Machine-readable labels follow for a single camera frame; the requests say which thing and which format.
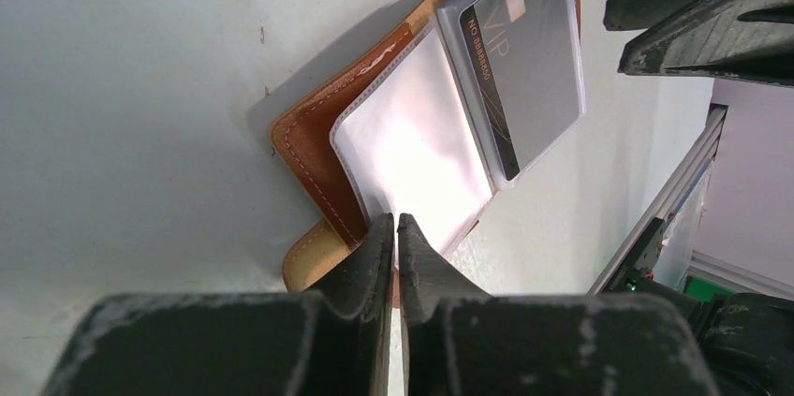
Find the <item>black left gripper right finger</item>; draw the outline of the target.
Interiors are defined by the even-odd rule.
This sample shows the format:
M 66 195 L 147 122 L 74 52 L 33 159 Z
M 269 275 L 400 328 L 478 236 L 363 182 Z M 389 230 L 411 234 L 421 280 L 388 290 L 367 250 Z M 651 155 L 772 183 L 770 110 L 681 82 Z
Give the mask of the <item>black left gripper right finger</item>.
M 641 293 L 493 296 L 397 229 L 410 395 L 715 395 L 688 324 Z

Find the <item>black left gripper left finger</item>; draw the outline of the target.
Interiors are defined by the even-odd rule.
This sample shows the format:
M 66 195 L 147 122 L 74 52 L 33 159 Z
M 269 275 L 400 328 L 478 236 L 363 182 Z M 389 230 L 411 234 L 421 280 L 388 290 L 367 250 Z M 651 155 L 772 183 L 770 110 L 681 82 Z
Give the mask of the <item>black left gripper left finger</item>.
M 73 331 L 46 395 L 383 395 L 394 219 L 294 293 L 117 294 Z

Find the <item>black VIP card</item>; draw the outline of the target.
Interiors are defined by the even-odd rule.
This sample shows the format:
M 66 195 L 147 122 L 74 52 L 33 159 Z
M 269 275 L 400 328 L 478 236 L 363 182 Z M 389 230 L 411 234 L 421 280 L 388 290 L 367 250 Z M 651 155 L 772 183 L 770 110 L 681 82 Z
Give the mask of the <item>black VIP card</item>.
M 460 15 L 505 183 L 582 115 L 569 0 L 477 0 Z

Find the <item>brown leather card holder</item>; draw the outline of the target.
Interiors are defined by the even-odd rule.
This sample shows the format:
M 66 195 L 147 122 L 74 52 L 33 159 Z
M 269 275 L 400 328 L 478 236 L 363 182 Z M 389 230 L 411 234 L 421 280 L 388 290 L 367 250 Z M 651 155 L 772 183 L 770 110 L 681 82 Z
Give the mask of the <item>brown leather card holder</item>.
M 413 215 L 436 252 L 454 249 L 493 197 L 564 135 L 513 183 L 498 178 L 491 126 L 459 22 L 476 1 L 424 0 L 272 123 L 275 151 L 322 213 L 285 257 L 288 290 L 304 290 L 327 274 L 384 213 Z M 569 3 L 582 117 L 581 4 Z

